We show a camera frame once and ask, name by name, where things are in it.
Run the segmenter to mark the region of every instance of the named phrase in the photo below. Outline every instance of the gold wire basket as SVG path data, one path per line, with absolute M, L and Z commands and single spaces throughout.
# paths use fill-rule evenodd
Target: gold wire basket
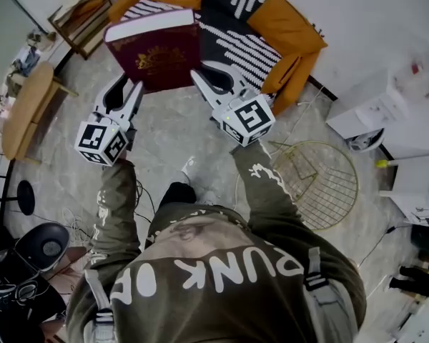
M 339 149 L 321 141 L 287 146 L 274 168 L 280 173 L 302 220 L 312 230 L 341 222 L 358 197 L 358 175 L 351 160 Z

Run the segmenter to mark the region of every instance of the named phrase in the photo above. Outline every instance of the concrete floor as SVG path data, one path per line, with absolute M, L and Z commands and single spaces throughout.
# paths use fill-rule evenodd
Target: concrete floor
M 101 167 L 88 164 L 73 149 L 79 123 L 87 119 L 99 90 L 121 69 L 105 46 L 99 47 L 85 61 L 73 56 L 64 67 L 61 78 L 79 97 L 60 97 L 48 110 L 48 121 L 39 128 L 29 156 L 42 160 L 40 166 L 17 162 L 11 180 L 10 194 L 17 184 L 27 179 L 36 195 L 35 214 L 50 220 L 66 223 L 71 210 L 82 220 L 83 227 L 91 231 L 96 219 L 97 191 L 100 187 Z M 317 94 L 317 89 L 307 84 L 299 102 L 282 114 L 263 143 L 276 150 L 267 140 L 284 141 L 302 112 Z M 295 144 L 304 140 L 326 141 L 347 152 L 342 139 L 329 128 L 324 120 L 331 101 L 320 94 L 287 140 Z M 233 141 L 219 132 L 208 119 L 210 108 L 194 87 L 161 91 L 143 98 L 134 125 L 138 132 L 128 159 L 134 162 L 138 179 L 149 191 L 157 206 L 170 179 L 185 168 L 199 198 L 214 199 L 226 207 L 235 206 L 235 181 L 237 170 L 229 150 Z M 337 226 L 319 232 L 347 257 L 359 264 L 375 246 L 388 226 L 400 224 L 403 215 L 389 200 L 378 196 L 378 189 L 390 187 L 390 171 L 377 170 L 375 161 L 383 159 L 380 151 L 351 154 L 360 182 L 360 193 L 354 209 Z M 32 227 L 44 222 L 35 217 L 25 217 L 13 212 L 9 206 L 5 225 L 15 236 L 21 236 Z M 137 211 L 152 218 L 152 205 L 143 196 Z M 237 211 L 248 219 L 249 208 L 242 182 L 238 184 Z M 141 240 L 146 237 L 148 223 L 136 217 Z M 396 273 L 403 262 L 409 264 L 416 255 L 410 244 L 410 229 L 397 229 L 386 235 L 375 251 L 360 268 L 368 296 L 368 313 L 363 329 L 391 332 L 405 316 L 412 303 L 410 297 L 393 290 L 385 290 L 388 276 Z

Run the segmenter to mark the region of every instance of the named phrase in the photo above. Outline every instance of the black pants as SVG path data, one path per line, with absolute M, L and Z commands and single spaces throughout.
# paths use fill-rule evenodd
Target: black pants
M 171 183 L 168 190 L 165 192 L 164 198 L 160 202 L 159 208 L 167 203 L 180 202 L 180 203 L 195 203 L 197 200 L 192 188 L 184 183 Z
M 393 278 L 389 286 L 393 289 L 402 289 L 404 291 L 414 292 L 423 296 L 429 297 L 429 273 L 426 273 L 418 268 L 405 268 L 399 269 L 401 275 L 410 277 L 412 280 L 402 281 Z

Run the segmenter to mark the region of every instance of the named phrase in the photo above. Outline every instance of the book cover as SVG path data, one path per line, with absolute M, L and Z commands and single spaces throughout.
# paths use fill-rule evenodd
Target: book cover
M 191 86 L 189 71 L 200 65 L 198 23 L 146 31 L 113 41 L 105 39 L 105 44 L 126 75 L 134 83 L 142 80 L 147 91 Z

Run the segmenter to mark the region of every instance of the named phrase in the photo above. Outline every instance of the red book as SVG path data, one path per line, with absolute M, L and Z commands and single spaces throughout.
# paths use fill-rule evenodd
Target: red book
M 126 75 L 148 91 L 191 86 L 189 71 L 200 65 L 199 24 L 191 9 L 114 24 L 104 41 Z

